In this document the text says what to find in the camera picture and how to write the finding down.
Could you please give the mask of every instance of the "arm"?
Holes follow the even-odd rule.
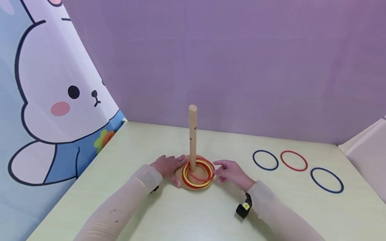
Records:
[[[304,219],[287,207],[263,182],[258,180],[248,193],[252,209],[280,240],[322,241],[324,238]]]
[[[115,241],[145,197],[162,181],[149,165],[143,165],[90,216],[74,241]]]
[[[252,209],[258,214],[282,241],[322,241],[322,236],[298,214],[287,207],[260,180],[256,183],[240,166],[233,161],[220,160],[213,162],[221,165],[215,170],[219,182],[230,181],[244,192],[248,192],[252,199]]]

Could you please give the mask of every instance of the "wooden pole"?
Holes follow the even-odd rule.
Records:
[[[190,138],[190,171],[196,171],[196,148],[197,148],[197,107],[189,106],[189,138]]]

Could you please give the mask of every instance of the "purple backdrop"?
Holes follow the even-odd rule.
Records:
[[[128,120],[340,144],[386,113],[384,0],[64,5]]]

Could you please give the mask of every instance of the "bunny poster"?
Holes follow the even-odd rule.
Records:
[[[61,0],[0,0],[0,36],[0,232],[25,240],[124,117]]]

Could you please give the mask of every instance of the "table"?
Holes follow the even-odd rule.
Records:
[[[252,159],[256,150],[274,154],[279,167],[274,171],[258,167]],[[286,167],[280,160],[285,150],[304,156],[308,169],[296,172]],[[28,241],[72,240],[98,206],[142,164],[163,154],[177,156],[188,151],[186,128],[125,122]],[[210,161],[237,161],[326,240],[374,241],[386,237],[386,205],[335,145],[198,130],[197,154]],[[298,169],[304,166],[294,154],[283,157]],[[262,166],[276,165],[266,153],[257,153],[255,158]],[[314,167],[335,173],[343,181],[344,191],[332,194],[317,186],[310,177]],[[321,184],[340,188],[330,174],[316,173]],[[245,195],[229,183],[214,181],[207,190],[194,192],[164,181],[144,200],[119,240],[274,240],[270,228],[255,213],[244,221],[235,214],[244,200]]]

